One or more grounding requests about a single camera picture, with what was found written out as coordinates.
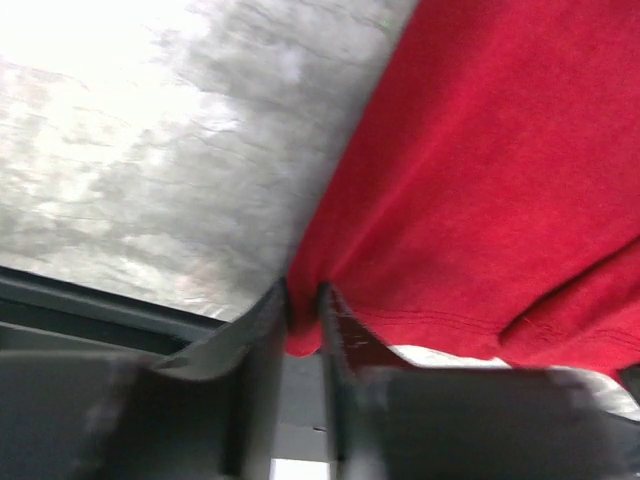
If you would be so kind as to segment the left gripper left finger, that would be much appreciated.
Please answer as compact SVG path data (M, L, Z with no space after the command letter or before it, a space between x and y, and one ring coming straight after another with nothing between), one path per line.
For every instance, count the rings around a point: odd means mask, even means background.
M81 341L1 321L5 479L265 479L287 293L175 353Z

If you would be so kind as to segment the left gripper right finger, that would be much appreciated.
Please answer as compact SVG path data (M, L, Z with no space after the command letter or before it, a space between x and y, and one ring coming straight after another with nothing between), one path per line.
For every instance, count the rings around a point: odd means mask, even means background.
M639 425L561 370L421 367L319 287L334 479L635 479Z

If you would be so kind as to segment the red t shirt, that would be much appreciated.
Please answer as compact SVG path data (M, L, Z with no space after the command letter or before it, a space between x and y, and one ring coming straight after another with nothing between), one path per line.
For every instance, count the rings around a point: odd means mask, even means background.
M639 361L639 5L421 1L288 273L393 345L607 375Z

